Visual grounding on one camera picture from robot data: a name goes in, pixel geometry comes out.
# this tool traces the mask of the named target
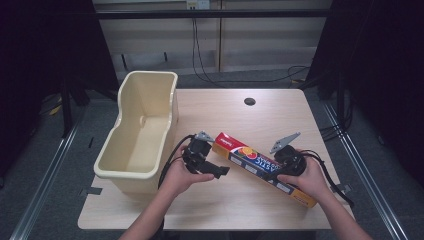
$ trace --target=wall outlet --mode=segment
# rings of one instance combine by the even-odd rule
[[[210,0],[198,0],[197,8],[201,10],[209,10],[211,8]]]
[[[198,9],[197,0],[187,0],[187,10]]]
[[[208,10],[211,8],[210,0],[186,0],[187,10]]]

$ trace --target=white wall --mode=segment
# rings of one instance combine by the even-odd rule
[[[93,0],[97,10],[184,10],[180,0]],[[328,9],[331,0],[223,0],[223,9]],[[212,0],[212,9],[220,9],[221,1]],[[287,65],[310,64],[318,44],[324,18],[229,18],[197,19],[201,51],[214,51],[215,64],[221,71],[240,64],[239,53],[307,52],[307,60]],[[101,20],[101,26],[111,54],[143,54],[163,52],[191,52],[193,50],[193,22],[191,19]]]

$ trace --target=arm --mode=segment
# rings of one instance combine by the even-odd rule
[[[278,175],[278,180],[297,185],[317,200],[338,239],[371,239],[328,188],[321,167],[311,157],[306,157],[307,167],[302,175]]]
[[[176,157],[181,156],[183,148],[180,148]],[[193,183],[206,182],[213,178],[212,174],[192,174],[185,167],[183,160],[174,160],[153,200],[120,239],[149,239],[155,234],[168,208],[180,193],[186,191]]]

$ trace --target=metal rail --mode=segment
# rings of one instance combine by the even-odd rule
[[[49,194],[50,189],[54,183],[54,179],[57,173],[59,172],[60,166],[66,156],[66,153],[68,152],[74,140],[79,123],[83,119],[84,112],[85,108],[82,109],[82,112],[80,113],[77,122],[70,130],[68,136],[66,138],[63,138],[60,142],[59,148],[57,149],[49,168],[47,169],[43,179],[41,180],[37,191],[32,197],[30,204],[25,209],[25,212],[19,220],[19,223],[16,225],[15,230],[13,231],[12,236],[10,237],[10,240],[28,239],[32,227],[34,226],[38,215],[44,205],[44,202],[47,199],[47,195]]]
[[[340,141],[342,142],[347,154],[349,155],[350,160],[352,160],[352,163],[356,171],[358,172],[362,183],[367,189],[371,200],[373,201],[377,211],[380,213],[380,216],[387,229],[389,230],[390,234],[392,235],[392,238],[396,240],[408,239],[398,217],[396,216],[395,212],[390,207],[389,203],[386,201],[383,194],[381,193],[380,188],[377,186],[376,182],[374,181],[374,178],[368,171],[364,160],[362,159],[349,135],[346,132],[343,132],[342,129],[338,127],[339,125],[337,122],[337,115],[333,106],[331,106],[330,104],[325,104],[324,108],[334,128],[338,131]]]

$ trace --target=cardboard box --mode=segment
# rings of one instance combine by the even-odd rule
[[[215,142],[212,145],[212,151],[255,174],[264,181],[266,181],[264,178],[268,174],[281,168],[278,162],[262,155],[225,133],[220,133],[218,137],[215,138]],[[273,180],[267,182],[274,185],[303,206],[311,208],[317,203],[315,199],[291,184]]]

